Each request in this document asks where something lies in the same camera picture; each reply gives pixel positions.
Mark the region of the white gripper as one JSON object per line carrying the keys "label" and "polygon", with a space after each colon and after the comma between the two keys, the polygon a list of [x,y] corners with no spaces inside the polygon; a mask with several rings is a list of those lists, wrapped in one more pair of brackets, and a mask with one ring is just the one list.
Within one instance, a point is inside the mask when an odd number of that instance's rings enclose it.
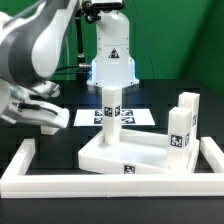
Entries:
{"label": "white gripper", "polygon": [[10,100],[7,115],[15,122],[62,129],[70,117],[68,109],[36,100]]}

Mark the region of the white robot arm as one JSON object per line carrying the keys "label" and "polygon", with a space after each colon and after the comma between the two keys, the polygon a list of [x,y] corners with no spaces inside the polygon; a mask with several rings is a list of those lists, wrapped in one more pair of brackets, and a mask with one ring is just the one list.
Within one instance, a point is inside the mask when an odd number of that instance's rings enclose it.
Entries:
{"label": "white robot arm", "polygon": [[69,111],[43,100],[58,92],[50,81],[59,64],[71,21],[79,15],[97,29],[97,55],[91,63],[89,85],[122,88],[135,85],[135,62],[129,54],[129,20],[123,0],[39,0],[36,12],[8,17],[0,25],[0,118],[65,128]]}

